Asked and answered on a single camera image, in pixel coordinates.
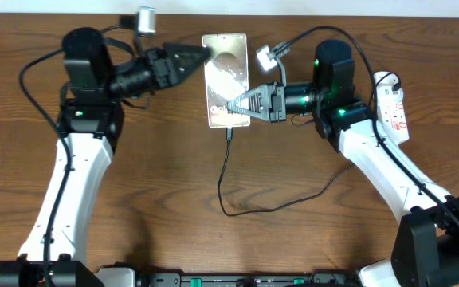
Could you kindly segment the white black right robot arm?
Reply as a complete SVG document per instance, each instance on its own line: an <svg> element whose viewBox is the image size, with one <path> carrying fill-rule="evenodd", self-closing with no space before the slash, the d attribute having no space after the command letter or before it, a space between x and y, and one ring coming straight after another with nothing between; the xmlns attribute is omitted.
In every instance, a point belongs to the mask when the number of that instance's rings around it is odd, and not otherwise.
<svg viewBox="0 0 459 287"><path fill-rule="evenodd" d="M459 197L424 175L355 94L351 46L316 48L311 82L260 85L228 102L231 112L268 122L310 112L320 136L371 181L398 221L389 258L360 268L357 286L459 284Z"/></svg>

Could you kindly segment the white power strip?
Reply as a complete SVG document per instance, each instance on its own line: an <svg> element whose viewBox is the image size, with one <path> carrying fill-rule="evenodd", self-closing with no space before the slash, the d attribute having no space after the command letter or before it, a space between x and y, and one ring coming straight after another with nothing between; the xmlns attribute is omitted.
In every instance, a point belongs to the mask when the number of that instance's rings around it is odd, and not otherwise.
<svg viewBox="0 0 459 287"><path fill-rule="evenodd" d="M384 130L396 144L402 144L409 138L403 105L404 92L399 75L394 72L379 71L374 74L377 85L378 117Z"/></svg>

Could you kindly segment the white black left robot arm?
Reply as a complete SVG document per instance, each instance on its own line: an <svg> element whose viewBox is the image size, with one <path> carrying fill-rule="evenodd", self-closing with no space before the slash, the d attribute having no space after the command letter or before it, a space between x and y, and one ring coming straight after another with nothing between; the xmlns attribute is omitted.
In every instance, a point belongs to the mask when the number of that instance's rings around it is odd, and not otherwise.
<svg viewBox="0 0 459 287"><path fill-rule="evenodd" d="M117 262L92 272L88 229L102 178L116 152L131 100L183 83L209 48L166 43L141 50L104 29L67 33L61 54L69 80L61 88L53 174L37 220L12 261L0 261L0 286L145 286L147 276Z"/></svg>

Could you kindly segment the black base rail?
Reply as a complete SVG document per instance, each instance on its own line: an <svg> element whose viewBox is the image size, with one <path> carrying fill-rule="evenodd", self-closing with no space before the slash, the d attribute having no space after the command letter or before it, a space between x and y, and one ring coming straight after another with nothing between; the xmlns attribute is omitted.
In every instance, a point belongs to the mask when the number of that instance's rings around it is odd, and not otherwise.
<svg viewBox="0 0 459 287"><path fill-rule="evenodd" d="M180 274L149 273L138 276L142 287L359 287L360 280L344 271L311 274Z"/></svg>

